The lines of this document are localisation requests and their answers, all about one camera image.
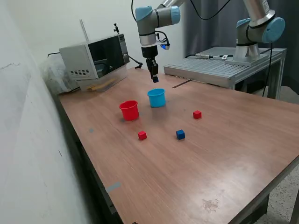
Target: tiled floor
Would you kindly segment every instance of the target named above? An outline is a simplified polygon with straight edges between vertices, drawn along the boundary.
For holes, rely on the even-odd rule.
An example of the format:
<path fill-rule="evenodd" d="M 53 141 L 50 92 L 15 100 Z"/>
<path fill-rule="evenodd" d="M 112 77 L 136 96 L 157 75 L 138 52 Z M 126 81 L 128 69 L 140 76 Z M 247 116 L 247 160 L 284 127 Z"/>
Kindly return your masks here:
<path fill-rule="evenodd" d="M 280 100 L 299 104 L 299 95 L 289 87 L 282 86 Z M 268 212 L 256 224 L 288 224 L 290 222 L 299 189 L 299 166 L 297 166 L 270 194 Z"/>

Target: white wall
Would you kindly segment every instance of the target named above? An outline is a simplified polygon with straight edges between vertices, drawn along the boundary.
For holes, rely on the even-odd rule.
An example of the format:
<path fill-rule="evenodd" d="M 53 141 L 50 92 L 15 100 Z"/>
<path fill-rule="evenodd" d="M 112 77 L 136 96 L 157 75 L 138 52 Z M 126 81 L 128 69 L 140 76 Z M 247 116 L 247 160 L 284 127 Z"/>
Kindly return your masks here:
<path fill-rule="evenodd" d="M 134 7 L 157 7 L 161 2 L 135 0 Z M 130 0 L 7 0 L 7 3 L 38 63 L 48 53 L 85 40 L 79 19 L 83 19 L 90 40 L 115 34 L 113 24 L 117 23 L 125 35 L 129 55 L 145 63 Z M 159 49 L 157 62 L 161 72 L 164 71 L 163 65 L 184 56 L 182 24 L 181 21 L 174 26 L 161 28 L 171 44 L 169 51 Z"/>
<path fill-rule="evenodd" d="M 59 116 L 0 0 L 0 223 L 91 223 Z"/>

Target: red cube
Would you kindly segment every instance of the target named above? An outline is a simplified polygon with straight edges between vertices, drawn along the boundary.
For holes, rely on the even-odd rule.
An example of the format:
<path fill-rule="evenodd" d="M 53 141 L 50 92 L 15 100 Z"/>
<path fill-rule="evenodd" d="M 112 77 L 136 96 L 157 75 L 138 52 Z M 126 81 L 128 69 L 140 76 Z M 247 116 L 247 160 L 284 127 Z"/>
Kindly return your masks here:
<path fill-rule="evenodd" d="M 194 117 L 194 119 L 199 119 L 199 118 L 201 118 L 201 112 L 200 112 L 200 111 L 194 111 L 194 112 L 193 112 L 193 117 Z"/>
<path fill-rule="evenodd" d="M 139 137 L 139 140 L 144 140 L 147 138 L 146 133 L 144 131 L 139 132 L 138 137 Z"/>

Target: blue cup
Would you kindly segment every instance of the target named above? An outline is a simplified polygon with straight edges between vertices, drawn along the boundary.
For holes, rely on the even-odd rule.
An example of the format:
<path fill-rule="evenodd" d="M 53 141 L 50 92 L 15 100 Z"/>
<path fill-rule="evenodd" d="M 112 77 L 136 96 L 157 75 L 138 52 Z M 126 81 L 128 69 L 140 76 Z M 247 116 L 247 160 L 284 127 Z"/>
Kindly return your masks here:
<path fill-rule="evenodd" d="M 148 92 L 151 107 L 161 107 L 166 104 L 165 89 L 152 89 Z"/>

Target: wooden table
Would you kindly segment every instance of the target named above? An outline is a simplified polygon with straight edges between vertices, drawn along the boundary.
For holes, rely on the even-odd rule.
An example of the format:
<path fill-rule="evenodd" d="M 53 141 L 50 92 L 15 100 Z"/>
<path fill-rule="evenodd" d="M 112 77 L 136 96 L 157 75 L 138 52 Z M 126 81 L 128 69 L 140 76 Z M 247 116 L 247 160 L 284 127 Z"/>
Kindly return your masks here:
<path fill-rule="evenodd" d="M 130 69 L 104 93 L 60 97 L 105 188 L 120 183 L 109 192 L 120 217 L 125 224 L 240 223 L 298 165 L 299 105 L 159 80 Z M 153 109 L 147 91 L 157 87 L 167 103 Z M 131 99 L 140 118 L 125 122 L 119 104 Z M 195 110 L 202 119 L 193 119 Z M 139 141 L 139 131 L 148 138 Z"/>

